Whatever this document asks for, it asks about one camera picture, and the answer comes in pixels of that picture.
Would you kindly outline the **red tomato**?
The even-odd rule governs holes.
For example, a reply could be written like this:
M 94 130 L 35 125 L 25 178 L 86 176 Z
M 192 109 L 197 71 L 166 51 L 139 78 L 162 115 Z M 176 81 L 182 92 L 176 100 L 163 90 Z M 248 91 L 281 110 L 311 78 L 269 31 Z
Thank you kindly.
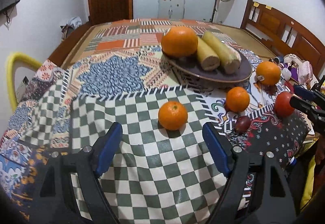
M 295 109 L 290 105 L 292 95 L 287 92 L 281 92 L 275 99 L 274 111 L 280 118 L 285 118 L 293 114 Z

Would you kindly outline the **small mandarin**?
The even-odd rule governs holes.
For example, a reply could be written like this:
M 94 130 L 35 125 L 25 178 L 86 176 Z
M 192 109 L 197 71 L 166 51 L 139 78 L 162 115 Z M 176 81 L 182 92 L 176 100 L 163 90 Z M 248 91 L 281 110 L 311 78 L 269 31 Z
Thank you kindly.
M 188 120 L 187 109 L 177 101 L 163 104 L 158 111 L 158 122 L 170 131 L 179 130 Z
M 249 94 L 243 87 L 234 87 L 226 94 L 225 104 L 232 112 L 243 112 L 248 108 L 249 103 Z

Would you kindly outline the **pile of toys and clutter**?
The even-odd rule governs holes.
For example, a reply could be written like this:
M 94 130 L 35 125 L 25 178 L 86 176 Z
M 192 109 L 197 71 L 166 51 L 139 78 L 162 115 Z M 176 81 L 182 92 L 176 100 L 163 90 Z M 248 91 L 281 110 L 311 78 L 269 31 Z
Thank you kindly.
M 300 59 L 297 55 L 290 53 L 269 59 L 275 63 L 281 71 L 280 80 L 285 83 L 290 90 L 294 85 L 301 85 L 307 90 L 319 83 L 319 80 L 313 74 L 313 68 L 309 61 Z

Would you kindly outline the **large orange with sticker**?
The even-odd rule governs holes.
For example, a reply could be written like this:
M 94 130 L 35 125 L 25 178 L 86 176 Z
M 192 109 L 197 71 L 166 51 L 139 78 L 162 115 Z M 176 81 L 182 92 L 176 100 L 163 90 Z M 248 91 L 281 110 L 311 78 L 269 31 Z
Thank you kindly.
M 256 78 L 263 85 L 273 86 L 279 82 L 281 70 L 273 62 L 263 61 L 256 68 Z

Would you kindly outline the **dark purple passion fruit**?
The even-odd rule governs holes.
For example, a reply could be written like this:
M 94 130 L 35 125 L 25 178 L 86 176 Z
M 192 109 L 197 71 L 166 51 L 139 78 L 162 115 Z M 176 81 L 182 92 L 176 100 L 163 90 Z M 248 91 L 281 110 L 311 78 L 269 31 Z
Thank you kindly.
M 236 120 L 235 131 L 238 133 L 246 132 L 251 125 L 251 119 L 248 116 L 241 116 Z

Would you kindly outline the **patchwork patterned cloth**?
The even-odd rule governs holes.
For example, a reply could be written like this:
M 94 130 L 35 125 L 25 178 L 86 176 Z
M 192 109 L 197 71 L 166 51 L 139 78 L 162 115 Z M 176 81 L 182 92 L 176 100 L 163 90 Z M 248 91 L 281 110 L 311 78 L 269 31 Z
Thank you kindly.
M 77 153 L 93 145 L 118 122 L 122 141 L 100 184 L 121 222 L 204 223 L 225 185 L 204 144 L 204 123 L 245 150 L 274 151 L 282 166 L 309 132 L 297 112 L 287 121 L 275 117 L 275 96 L 255 88 L 252 79 L 242 87 L 253 123 L 238 134 L 238 115 L 226 110 L 225 91 L 175 70 L 159 46 L 88 56 L 68 69 L 45 61 L 1 139 L 1 185 L 10 208 L 28 221 L 38 165 L 53 151 Z M 176 131 L 158 122 L 169 101 L 188 112 Z

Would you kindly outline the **dark purple plate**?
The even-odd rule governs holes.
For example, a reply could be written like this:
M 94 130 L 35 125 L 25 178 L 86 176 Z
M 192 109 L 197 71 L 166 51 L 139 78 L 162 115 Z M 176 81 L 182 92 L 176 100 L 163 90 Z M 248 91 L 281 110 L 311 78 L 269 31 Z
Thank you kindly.
M 166 60 L 178 70 L 217 83 L 238 83 L 246 81 L 252 74 L 252 66 L 248 59 L 239 52 L 241 63 L 239 68 L 232 74 L 227 74 L 221 67 L 219 58 L 211 48 L 198 47 L 196 53 L 176 58 L 165 51 L 162 52 Z

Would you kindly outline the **yellow chair back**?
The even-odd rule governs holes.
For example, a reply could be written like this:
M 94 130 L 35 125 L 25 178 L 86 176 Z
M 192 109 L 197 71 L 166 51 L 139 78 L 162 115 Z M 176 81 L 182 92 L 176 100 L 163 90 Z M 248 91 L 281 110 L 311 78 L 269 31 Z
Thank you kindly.
M 41 62 L 22 52 L 11 52 L 7 57 L 5 62 L 6 83 L 12 112 L 14 112 L 18 106 L 15 94 L 15 72 L 17 70 L 16 63 L 32 70 L 38 70 L 42 66 Z

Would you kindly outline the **striped patchwork bed blanket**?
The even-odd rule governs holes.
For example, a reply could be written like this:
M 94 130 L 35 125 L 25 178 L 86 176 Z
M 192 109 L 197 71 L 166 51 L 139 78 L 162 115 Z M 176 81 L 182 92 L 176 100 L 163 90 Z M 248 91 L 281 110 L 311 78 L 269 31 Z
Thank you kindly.
M 82 44 L 83 52 L 92 54 L 112 49 L 159 45 L 163 33 L 172 27 L 187 27 L 192 29 L 197 35 L 203 35 L 206 31 L 221 32 L 212 23 L 187 19 L 121 20 L 95 26 Z

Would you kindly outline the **white suitcase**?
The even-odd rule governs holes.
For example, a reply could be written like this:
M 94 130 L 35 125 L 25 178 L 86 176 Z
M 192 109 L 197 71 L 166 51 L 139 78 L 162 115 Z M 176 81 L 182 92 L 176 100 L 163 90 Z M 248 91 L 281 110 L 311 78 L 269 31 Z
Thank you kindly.
M 183 19 L 185 0 L 158 0 L 158 18 Z

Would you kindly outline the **clothes pile by door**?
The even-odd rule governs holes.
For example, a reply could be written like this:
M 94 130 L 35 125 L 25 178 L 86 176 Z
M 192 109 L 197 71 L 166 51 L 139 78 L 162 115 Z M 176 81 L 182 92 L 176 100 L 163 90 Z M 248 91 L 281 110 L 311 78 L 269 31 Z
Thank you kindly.
M 80 17 L 73 17 L 65 25 L 61 25 L 62 40 L 66 39 L 74 30 L 82 25 Z

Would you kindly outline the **wooden bed frame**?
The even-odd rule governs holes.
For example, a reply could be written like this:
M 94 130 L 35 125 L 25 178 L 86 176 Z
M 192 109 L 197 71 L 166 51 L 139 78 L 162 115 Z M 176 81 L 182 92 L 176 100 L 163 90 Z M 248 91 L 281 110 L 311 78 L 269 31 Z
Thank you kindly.
M 293 53 L 311 63 L 315 76 L 320 74 L 324 65 L 324 44 L 315 34 L 295 19 L 266 4 L 247 0 L 239 28 L 212 24 L 221 31 L 215 32 L 217 36 L 253 51 L 263 60 Z M 77 28 L 61 42 L 49 56 L 49 60 L 64 68 L 94 54 L 83 52 L 82 44 L 97 25 L 87 22 Z

